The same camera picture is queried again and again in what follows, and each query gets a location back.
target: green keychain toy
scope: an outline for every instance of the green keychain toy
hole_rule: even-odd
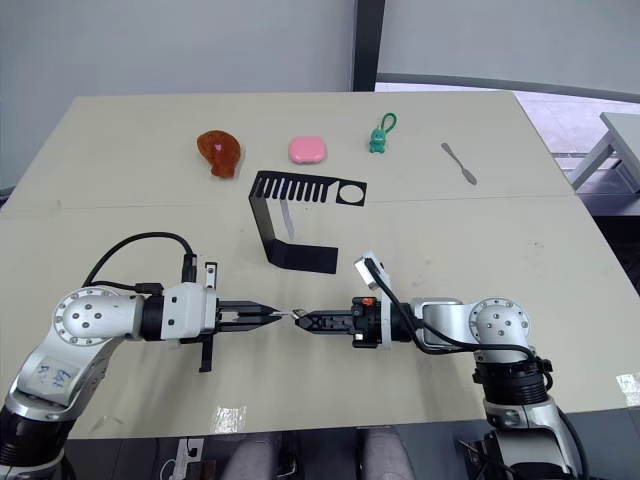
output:
[[[384,127],[387,119],[391,119],[391,125],[387,128]],[[384,147],[387,142],[387,133],[389,133],[396,126],[397,122],[395,113],[387,113],[384,117],[382,117],[382,122],[380,122],[380,128],[376,128],[371,132],[371,141],[369,142],[369,152],[374,153],[384,153]]]

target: table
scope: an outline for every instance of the table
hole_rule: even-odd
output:
[[[387,152],[372,155],[368,136],[387,111],[398,126]],[[216,128],[243,147],[233,180],[211,177],[195,146]],[[291,164],[295,135],[321,135],[328,159]],[[477,186],[441,150],[445,141]],[[267,263],[247,200],[259,169],[368,183],[363,208],[291,205],[299,241],[339,246],[336,275]],[[567,411],[624,407],[616,376],[640,370],[638,296],[508,92],[76,99],[0,211],[0,264],[10,272],[0,280],[0,386],[104,251],[158,229],[184,235],[201,265],[219,262],[227,300],[345,308],[368,292],[352,261],[369,248],[401,299],[512,298],[532,319],[531,343],[553,361],[553,395]],[[180,259],[171,242],[151,240],[123,250],[101,276],[170,286]],[[209,434],[220,408],[244,412],[243,431],[484,417],[470,354],[350,342],[284,319],[218,335],[210,374],[197,371],[198,346],[125,343],[72,437]]]
[[[589,178],[615,151],[620,158],[616,170],[632,192],[640,191],[640,115],[603,112],[608,131],[569,174],[574,189]]]

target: orange part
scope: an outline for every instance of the orange part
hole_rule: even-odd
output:
[[[198,150],[211,164],[211,174],[232,178],[240,161],[240,144],[233,135],[222,130],[211,130],[198,137]]]

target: metal spoon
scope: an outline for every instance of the metal spoon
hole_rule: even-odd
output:
[[[442,143],[440,144],[440,146],[445,152],[451,155],[451,158],[453,158],[458,163],[458,165],[460,165],[460,168],[462,169],[462,174],[464,175],[464,178],[467,179],[467,182],[469,182],[471,185],[476,185],[478,183],[478,180],[476,180],[476,177],[473,176],[473,173],[471,173],[469,170],[464,168],[464,165],[462,165],[462,162],[458,160],[458,157],[456,157],[456,154],[453,153],[453,150],[451,150],[451,147],[449,146],[449,144]]]

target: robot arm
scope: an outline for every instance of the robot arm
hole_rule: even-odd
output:
[[[120,295],[94,284],[58,303],[47,336],[23,364],[0,412],[0,480],[50,478],[71,428],[123,341],[201,343],[200,371],[207,372],[216,333],[251,330],[280,318],[273,308],[254,302],[221,301],[217,265],[206,264],[200,285],[195,255],[185,256],[187,263],[187,281],[164,292],[159,284],[139,284],[138,290],[151,295]],[[237,318],[223,322],[227,311]]]
[[[496,429],[475,448],[468,446],[490,462],[484,478],[516,478],[510,470],[525,478],[576,478],[581,463],[586,474],[581,446],[578,461],[573,432],[547,393],[551,363],[529,346],[531,320],[521,306],[497,297],[466,305],[452,298],[400,303],[373,253],[355,266],[369,288],[383,291],[382,299],[356,297],[347,311],[296,310],[296,325],[313,333],[350,334],[359,348],[384,346],[390,337],[414,341],[428,354],[473,352],[473,380],[484,389],[486,417]],[[390,305],[387,321],[385,304]]]

